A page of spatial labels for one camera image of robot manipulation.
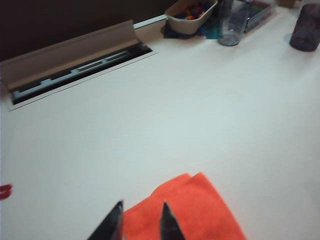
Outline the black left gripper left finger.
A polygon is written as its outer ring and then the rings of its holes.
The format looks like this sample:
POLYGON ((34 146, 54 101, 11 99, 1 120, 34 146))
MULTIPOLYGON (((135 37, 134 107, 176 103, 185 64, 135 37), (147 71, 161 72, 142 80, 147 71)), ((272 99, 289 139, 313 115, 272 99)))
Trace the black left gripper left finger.
POLYGON ((122 240, 124 220, 123 201, 118 201, 88 240, 122 240))

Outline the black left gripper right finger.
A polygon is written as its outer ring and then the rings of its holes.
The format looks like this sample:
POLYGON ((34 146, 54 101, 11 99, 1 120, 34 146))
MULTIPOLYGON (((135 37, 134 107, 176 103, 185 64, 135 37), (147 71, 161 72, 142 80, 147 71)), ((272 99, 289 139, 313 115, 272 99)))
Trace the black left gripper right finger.
POLYGON ((180 225, 166 201, 162 206, 159 220, 159 232, 161 240, 185 240, 180 225))

